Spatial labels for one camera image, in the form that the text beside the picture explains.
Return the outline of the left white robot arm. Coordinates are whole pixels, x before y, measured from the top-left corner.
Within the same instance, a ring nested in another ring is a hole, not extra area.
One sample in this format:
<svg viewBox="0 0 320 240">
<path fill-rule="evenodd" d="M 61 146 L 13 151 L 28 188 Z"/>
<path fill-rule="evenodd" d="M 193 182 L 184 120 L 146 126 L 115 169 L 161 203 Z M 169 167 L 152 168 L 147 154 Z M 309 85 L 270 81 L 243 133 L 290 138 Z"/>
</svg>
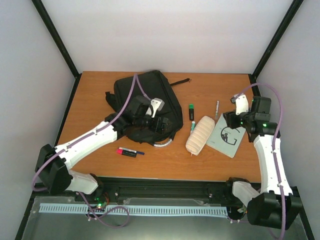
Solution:
<svg viewBox="0 0 320 240">
<path fill-rule="evenodd" d="M 90 131 L 64 144 L 52 147 L 49 144 L 40 150 L 36 173 L 45 190 L 52 195 L 64 191 L 82 192 L 92 201 L 103 198 L 104 188 L 98 178 L 90 173 L 76 172 L 73 167 L 83 158 L 104 145 L 113 143 L 123 136 L 141 130 L 152 137 L 163 134 L 170 121 L 157 113 L 165 102 L 159 98 L 147 99 L 142 95 L 127 100 L 118 112 L 108 115 Z"/>
</svg>

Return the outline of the black student bag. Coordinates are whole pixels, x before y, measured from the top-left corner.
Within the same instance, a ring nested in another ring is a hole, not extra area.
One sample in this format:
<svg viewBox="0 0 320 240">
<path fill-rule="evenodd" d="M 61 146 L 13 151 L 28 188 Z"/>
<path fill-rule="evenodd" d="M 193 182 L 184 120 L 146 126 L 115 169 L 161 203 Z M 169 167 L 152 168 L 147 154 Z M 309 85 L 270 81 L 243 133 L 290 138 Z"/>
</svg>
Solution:
<svg viewBox="0 0 320 240">
<path fill-rule="evenodd" d="M 112 123 L 117 138 L 163 148 L 172 143 L 183 127 L 182 107 L 173 86 L 189 82 L 186 78 L 169 83 L 159 70 L 116 80 L 105 100 L 114 113 L 105 118 Z"/>
</svg>

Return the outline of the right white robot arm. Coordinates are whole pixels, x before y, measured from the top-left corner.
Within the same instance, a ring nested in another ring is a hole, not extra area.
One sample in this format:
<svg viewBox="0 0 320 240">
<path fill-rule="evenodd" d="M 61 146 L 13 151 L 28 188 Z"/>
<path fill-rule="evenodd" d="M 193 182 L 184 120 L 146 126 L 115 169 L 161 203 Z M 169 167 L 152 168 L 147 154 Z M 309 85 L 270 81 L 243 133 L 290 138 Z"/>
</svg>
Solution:
<svg viewBox="0 0 320 240">
<path fill-rule="evenodd" d="M 261 185 L 254 189 L 245 178 L 230 177 L 226 181 L 225 197 L 238 199 L 245 207 L 251 225 L 285 229 L 294 222 L 303 207 L 288 184 L 281 156 L 279 126 L 271 122 L 271 99 L 254 96 L 249 103 L 245 94 L 236 94 L 230 100 L 235 110 L 223 113 L 227 127 L 242 127 L 257 153 Z"/>
</svg>

